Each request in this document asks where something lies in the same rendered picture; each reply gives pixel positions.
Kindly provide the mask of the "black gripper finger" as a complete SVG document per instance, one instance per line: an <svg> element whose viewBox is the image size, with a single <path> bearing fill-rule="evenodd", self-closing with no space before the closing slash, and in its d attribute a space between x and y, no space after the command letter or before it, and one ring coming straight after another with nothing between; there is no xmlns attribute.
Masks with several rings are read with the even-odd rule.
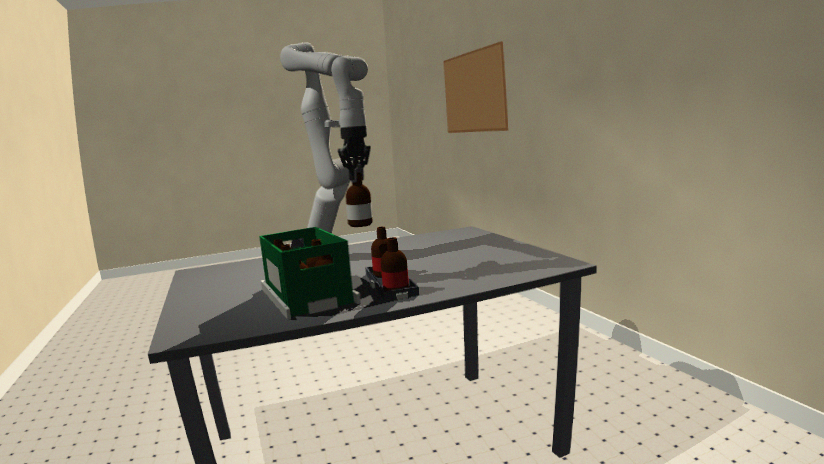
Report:
<svg viewBox="0 0 824 464"><path fill-rule="evenodd" d="M361 173L361 176L362 176L362 181L363 181L363 180L364 180L364 170L363 170L363 167L364 167L365 165L367 165L367 164L368 164L368 159L369 159L369 154L370 154L370 149L371 149L371 147L370 147L370 146L366 146L366 145L365 145L365 147L364 147L364 145L363 145L363 144L360 144L360 145L359 145L359 148L360 148L360 154L361 154L361 156L360 156L360 157L358 157L358 160L359 160L359 161L357 160L357 168L356 168L356 169L357 169L357 173ZM365 153L365 155L364 155L364 153ZM365 159L365 161L364 161L364 159Z"/></svg>
<svg viewBox="0 0 824 464"><path fill-rule="evenodd" d="M350 182L357 182L356 161L358 160L359 146L354 145L354 157L353 158L349 157L349 154L348 154L349 151L347 151L348 148L347 149L346 148L347 148L347 143L345 144L345 146L342 149L338 149L338 154L339 154L340 159L342 161L343 167L346 167L346 168L349 169ZM347 161L347 163L346 163L346 161ZM351 161L353 161L353 164L352 164Z"/></svg>

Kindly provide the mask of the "brown bottle with red label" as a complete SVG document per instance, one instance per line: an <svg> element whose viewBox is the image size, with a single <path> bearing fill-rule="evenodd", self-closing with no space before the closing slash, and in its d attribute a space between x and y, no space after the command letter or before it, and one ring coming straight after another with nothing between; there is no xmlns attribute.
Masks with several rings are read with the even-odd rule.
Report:
<svg viewBox="0 0 824 464"><path fill-rule="evenodd" d="M320 256L320 259L315 263L314 267L328 265L328 264L333 264L333 257L331 257L331 254L330 255L325 255L325 256Z"/></svg>
<svg viewBox="0 0 824 464"><path fill-rule="evenodd" d="M387 248L381 258L384 291L409 288L407 258L398 250L396 237L388 238Z"/></svg>

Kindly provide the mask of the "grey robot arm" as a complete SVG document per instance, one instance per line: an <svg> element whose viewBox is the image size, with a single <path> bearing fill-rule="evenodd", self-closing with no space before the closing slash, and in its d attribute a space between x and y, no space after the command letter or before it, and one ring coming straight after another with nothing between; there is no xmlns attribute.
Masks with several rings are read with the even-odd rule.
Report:
<svg viewBox="0 0 824 464"><path fill-rule="evenodd" d="M315 52L310 43L285 46L280 59L287 71L305 71L307 84L301 113L317 178L325 188L316 192L307 228L317 227L332 233L350 179L349 169L343 167L341 159L332 160L329 148L331 127L366 126L363 92L354 88L350 81L362 80L367 75L368 66L360 57ZM333 76L339 94L340 120L331 120L319 73Z"/></svg>

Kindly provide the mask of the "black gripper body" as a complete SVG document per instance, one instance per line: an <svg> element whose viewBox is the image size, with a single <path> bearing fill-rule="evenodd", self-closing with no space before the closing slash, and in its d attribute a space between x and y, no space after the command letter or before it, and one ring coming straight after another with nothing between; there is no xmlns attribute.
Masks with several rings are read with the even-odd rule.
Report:
<svg viewBox="0 0 824 464"><path fill-rule="evenodd" d="M344 145L347 143L347 151L349 156L354 157L354 145L364 144L364 137L367 136L366 126L343 127L340 128L341 138L344 139ZM363 138L356 138L363 137ZM356 138L356 139L355 139Z"/></svg>

